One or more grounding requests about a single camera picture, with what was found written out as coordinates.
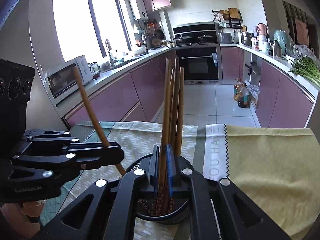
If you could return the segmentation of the left hand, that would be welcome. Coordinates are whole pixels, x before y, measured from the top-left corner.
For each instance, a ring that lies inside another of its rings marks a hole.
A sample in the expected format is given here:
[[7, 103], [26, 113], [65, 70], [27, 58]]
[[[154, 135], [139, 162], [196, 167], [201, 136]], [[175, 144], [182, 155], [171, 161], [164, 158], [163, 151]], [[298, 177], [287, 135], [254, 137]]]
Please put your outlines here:
[[2, 215], [9, 226], [26, 239], [31, 239], [40, 230], [40, 223], [32, 223], [28, 217], [37, 218], [42, 213], [46, 201], [38, 200], [19, 204], [4, 204], [1, 207]]

